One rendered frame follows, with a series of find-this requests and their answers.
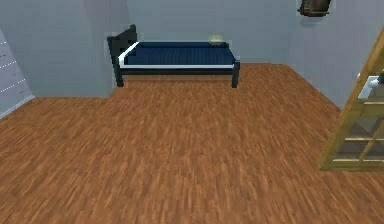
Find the black bed with blue mattress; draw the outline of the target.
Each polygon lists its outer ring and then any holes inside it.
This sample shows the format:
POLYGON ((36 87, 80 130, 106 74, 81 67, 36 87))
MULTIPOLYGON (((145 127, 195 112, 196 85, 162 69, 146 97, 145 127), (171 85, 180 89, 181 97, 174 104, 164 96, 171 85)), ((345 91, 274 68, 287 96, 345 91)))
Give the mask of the black bed with blue mattress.
POLYGON ((130 75, 229 75, 231 87, 238 87, 241 63, 225 41, 139 41, 131 24, 117 36, 108 36, 107 43, 118 87, 130 75))

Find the wooden glazed room door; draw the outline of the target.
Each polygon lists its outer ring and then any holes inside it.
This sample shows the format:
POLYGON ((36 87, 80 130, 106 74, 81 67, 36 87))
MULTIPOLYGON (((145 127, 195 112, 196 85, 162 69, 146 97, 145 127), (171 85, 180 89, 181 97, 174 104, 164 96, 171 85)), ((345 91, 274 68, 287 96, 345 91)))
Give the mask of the wooden glazed room door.
POLYGON ((363 89, 369 76, 384 73, 384 27, 327 140, 321 170, 384 172, 384 84, 363 89))

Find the dark brown wall object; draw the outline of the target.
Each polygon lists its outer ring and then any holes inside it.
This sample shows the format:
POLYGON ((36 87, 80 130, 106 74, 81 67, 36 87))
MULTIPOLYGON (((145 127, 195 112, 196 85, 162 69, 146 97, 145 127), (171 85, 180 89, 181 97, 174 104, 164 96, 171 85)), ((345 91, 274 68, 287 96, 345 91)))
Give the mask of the dark brown wall object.
POLYGON ((331 0, 301 0, 297 12, 306 17, 324 17, 329 14, 331 0))

